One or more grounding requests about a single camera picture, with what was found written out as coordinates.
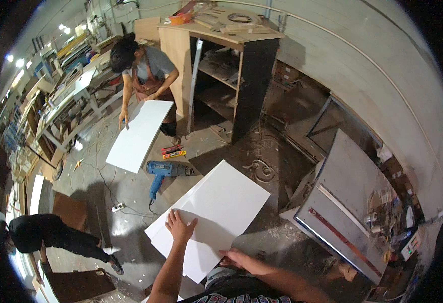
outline power strip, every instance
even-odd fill
[[[126,207],[126,203],[119,203],[115,206],[112,206],[112,212],[116,212],[117,210],[123,209]]]

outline man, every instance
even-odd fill
[[[90,234],[67,226],[54,214],[20,216],[11,220],[9,226],[0,221],[0,238],[6,249],[12,253],[18,249],[28,254],[36,274],[36,281],[43,284],[33,256],[40,251],[42,266],[48,265],[47,247],[60,247],[77,255],[96,258],[109,263],[117,274],[123,274],[122,266],[114,255],[106,254],[101,248],[102,241]]]
[[[189,225],[181,220],[179,210],[171,210],[166,228],[173,236],[173,246],[161,271],[156,277],[148,303],[176,302],[186,245],[193,235],[197,219]],[[293,272],[269,266],[242,251],[230,249],[220,251],[224,256],[222,267],[212,270],[208,275],[206,291],[181,302],[280,302],[305,301],[319,303],[331,301],[325,293],[312,286],[308,281]],[[248,274],[236,274],[235,270],[223,266],[245,269]]]

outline woman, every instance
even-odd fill
[[[175,98],[169,89],[179,76],[178,70],[165,53],[154,47],[139,45],[134,37],[134,33],[127,34],[110,51],[110,67],[113,72],[122,73],[124,80],[119,129],[123,120],[128,123],[129,99],[134,89],[138,102],[155,99],[173,101],[160,129],[174,145],[180,144],[181,139],[176,135]]]
[[[40,251],[42,267],[48,265],[47,247],[60,247],[77,255],[96,258],[109,263],[117,274],[124,270],[114,255],[108,255],[100,246],[102,241],[90,234],[67,226],[61,218],[54,214],[20,216],[9,223],[0,221],[0,239],[6,250],[14,254],[16,249],[28,254],[36,275],[36,281],[43,284],[33,252]]]

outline black shirt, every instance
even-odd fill
[[[66,240],[65,224],[54,214],[15,218],[9,223],[9,234],[16,248],[24,254],[40,250],[42,240],[46,247],[60,247]]]
[[[266,283],[255,277],[234,275],[221,278],[220,282],[208,288],[205,292],[179,303],[291,303],[295,302],[288,296],[279,293]]]

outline white board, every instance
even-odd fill
[[[129,120],[129,130],[121,130],[105,162],[138,173],[171,106],[171,101],[145,101],[139,114]]]
[[[172,208],[181,210],[184,222],[198,218],[186,247],[183,275],[200,283],[221,260],[218,250],[231,247],[269,196],[269,192],[223,160],[181,197]],[[164,227],[166,216],[167,212],[153,223],[151,230],[146,229],[146,234],[167,258],[173,238]]]

